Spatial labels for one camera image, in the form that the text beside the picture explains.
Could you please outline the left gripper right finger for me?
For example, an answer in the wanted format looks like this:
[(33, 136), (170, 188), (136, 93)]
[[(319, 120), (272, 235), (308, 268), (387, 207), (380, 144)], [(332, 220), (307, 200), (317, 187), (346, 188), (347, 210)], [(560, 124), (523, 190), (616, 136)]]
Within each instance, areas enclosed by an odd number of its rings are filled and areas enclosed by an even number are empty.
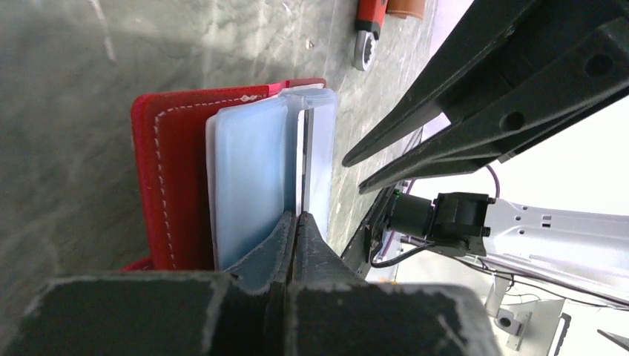
[(287, 289), (289, 355), (499, 355), (478, 296), (451, 284), (368, 283), (297, 221)]

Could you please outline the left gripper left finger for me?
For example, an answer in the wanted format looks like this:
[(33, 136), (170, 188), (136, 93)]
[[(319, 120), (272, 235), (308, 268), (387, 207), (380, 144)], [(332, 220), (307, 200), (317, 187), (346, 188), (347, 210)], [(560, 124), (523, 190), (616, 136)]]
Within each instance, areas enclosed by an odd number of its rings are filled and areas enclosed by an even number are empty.
[(284, 214), (235, 271), (98, 273), (49, 280), (6, 355), (293, 355)]

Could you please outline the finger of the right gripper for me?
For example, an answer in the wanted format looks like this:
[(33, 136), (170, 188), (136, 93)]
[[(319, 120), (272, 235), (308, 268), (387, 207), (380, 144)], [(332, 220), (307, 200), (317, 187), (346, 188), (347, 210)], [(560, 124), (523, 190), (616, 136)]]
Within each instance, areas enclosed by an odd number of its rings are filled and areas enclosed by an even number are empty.
[(451, 124), (359, 185), (362, 194), (411, 178), (471, 174), (509, 160), (628, 95), (628, 19), (597, 27), (510, 93)]
[(398, 104), (345, 155), (352, 167), (428, 123), (463, 82), (510, 37), (539, 1), (473, 1)]

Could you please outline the red card holder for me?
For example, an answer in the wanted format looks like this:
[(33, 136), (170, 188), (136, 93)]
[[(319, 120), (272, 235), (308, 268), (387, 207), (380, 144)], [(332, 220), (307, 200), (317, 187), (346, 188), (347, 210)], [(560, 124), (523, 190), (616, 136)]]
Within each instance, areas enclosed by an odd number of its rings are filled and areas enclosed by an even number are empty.
[(131, 129), (150, 253), (141, 270), (224, 270), (300, 214), (303, 114), (314, 109), (309, 212), (328, 234), (337, 96), (321, 78), (147, 93)]

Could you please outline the silver grey credit card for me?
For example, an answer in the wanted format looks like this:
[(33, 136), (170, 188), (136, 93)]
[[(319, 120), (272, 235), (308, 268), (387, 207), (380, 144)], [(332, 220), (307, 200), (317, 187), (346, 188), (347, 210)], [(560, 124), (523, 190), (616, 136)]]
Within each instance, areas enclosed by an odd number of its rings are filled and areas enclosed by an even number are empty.
[(302, 193), (301, 211), (309, 210), (310, 180), (312, 169), (312, 125), (315, 117), (313, 108), (307, 109), (303, 114), (303, 163), (302, 163)]

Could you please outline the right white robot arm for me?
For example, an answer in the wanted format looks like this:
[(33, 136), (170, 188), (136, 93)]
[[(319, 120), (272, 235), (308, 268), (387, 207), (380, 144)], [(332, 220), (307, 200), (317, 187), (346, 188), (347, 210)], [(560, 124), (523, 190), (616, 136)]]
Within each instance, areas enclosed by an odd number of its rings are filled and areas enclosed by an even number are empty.
[[(628, 95), (626, 1), (474, 1), (399, 103), (343, 158), (351, 167), (435, 117), (449, 124), (365, 179), (407, 179), (506, 162)], [(410, 231), (448, 255), (485, 256), (514, 274), (626, 306), (573, 272), (628, 272), (628, 219), (546, 210), (484, 194), (440, 194)]]

